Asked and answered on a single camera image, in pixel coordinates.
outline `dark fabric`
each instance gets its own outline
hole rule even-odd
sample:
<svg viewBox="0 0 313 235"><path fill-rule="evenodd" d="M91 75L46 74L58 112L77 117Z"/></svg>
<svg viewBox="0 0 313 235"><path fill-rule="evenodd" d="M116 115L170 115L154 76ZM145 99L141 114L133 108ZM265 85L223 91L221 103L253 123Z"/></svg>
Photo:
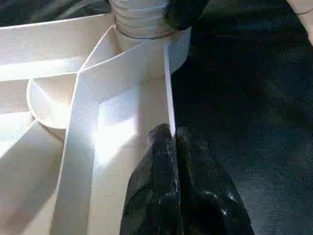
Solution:
<svg viewBox="0 0 313 235"><path fill-rule="evenodd" d="M176 124L206 140L261 235L313 233L313 48L283 0L212 0L172 76Z"/></svg>
<svg viewBox="0 0 313 235"><path fill-rule="evenodd" d="M107 0L1 0L0 26L62 20L110 11Z"/></svg>

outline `white plastic panel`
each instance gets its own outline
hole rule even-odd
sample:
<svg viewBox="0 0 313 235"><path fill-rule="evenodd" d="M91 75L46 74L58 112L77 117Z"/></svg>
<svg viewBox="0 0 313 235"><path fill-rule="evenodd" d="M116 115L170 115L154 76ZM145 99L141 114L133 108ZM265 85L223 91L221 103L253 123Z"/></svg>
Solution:
<svg viewBox="0 0 313 235"><path fill-rule="evenodd" d="M4 224L60 157L63 143L34 121L0 159L0 221Z"/></svg>
<svg viewBox="0 0 313 235"><path fill-rule="evenodd" d="M108 14L0 29L0 120L12 124L0 143L13 136L0 155L1 235L118 234L148 132L174 132L170 74L190 31L134 39L113 23Z"/></svg>
<svg viewBox="0 0 313 235"><path fill-rule="evenodd" d="M1 28L0 80L78 71L114 15Z"/></svg>

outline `black object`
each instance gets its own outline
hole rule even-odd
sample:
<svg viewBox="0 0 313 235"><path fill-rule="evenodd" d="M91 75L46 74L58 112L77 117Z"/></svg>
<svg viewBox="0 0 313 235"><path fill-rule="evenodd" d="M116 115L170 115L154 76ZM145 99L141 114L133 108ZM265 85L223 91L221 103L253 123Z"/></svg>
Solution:
<svg viewBox="0 0 313 235"><path fill-rule="evenodd" d="M110 11L108 0L1 0L0 26L63 20Z"/></svg>
<svg viewBox="0 0 313 235"><path fill-rule="evenodd" d="M204 141L177 134L181 208L185 235L253 235L237 189Z"/></svg>
<svg viewBox="0 0 313 235"><path fill-rule="evenodd" d="M121 235L181 234L176 148L166 124L149 133L146 152L129 180Z"/></svg>
<svg viewBox="0 0 313 235"><path fill-rule="evenodd" d="M307 32L285 0L211 0L192 30L191 57L172 76L177 128L206 140L256 234L313 234Z"/></svg>
<svg viewBox="0 0 313 235"><path fill-rule="evenodd" d="M120 235L253 235L235 185L206 144L192 143L181 129L177 146L178 162L168 125L149 133L129 180Z"/></svg>
<svg viewBox="0 0 313 235"><path fill-rule="evenodd" d="M174 29L192 26L200 17L209 0L169 0L166 21Z"/></svg>

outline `white ribbed cylinder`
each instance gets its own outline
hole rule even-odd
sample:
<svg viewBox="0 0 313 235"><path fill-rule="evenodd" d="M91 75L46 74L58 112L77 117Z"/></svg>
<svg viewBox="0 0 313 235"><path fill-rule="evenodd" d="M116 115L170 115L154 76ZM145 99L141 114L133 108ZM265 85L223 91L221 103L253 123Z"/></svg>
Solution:
<svg viewBox="0 0 313 235"><path fill-rule="evenodd" d="M174 30L165 22L168 0L110 0L116 25L134 38L159 38Z"/></svg>

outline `white plastic structure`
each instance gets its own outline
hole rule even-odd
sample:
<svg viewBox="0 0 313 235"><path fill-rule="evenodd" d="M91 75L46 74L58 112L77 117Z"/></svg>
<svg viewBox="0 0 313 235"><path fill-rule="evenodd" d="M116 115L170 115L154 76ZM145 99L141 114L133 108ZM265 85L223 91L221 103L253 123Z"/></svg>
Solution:
<svg viewBox="0 0 313 235"><path fill-rule="evenodd" d="M148 132L175 132L189 40L128 37L112 13L0 28L0 235L119 234Z"/></svg>
<svg viewBox="0 0 313 235"><path fill-rule="evenodd" d="M165 22L168 0L110 0L117 27L133 38L159 38L173 32Z"/></svg>

